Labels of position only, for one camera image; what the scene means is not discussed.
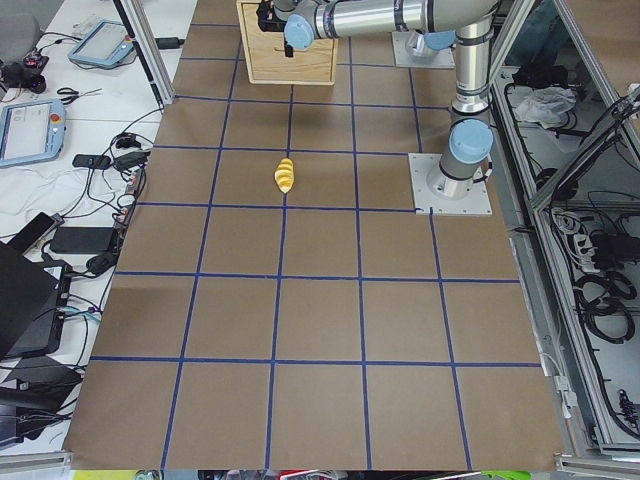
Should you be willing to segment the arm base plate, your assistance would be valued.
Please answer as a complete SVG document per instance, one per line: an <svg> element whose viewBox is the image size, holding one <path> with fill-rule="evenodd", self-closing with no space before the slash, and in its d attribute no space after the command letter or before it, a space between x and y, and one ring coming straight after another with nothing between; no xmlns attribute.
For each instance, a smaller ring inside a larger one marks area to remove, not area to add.
<svg viewBox="0 0 640 480"><path fill-rule="evenodd" d="M414 211L418 215L491 216L481 166L471 179L453 180L440 169L441 154L409 153Z"/></svg>
<svg viewBox="0 0 640 480"><path fill-rule="evenodd" d="M393 32L392 46L397 67L454 69L455 32Z"/></svg>

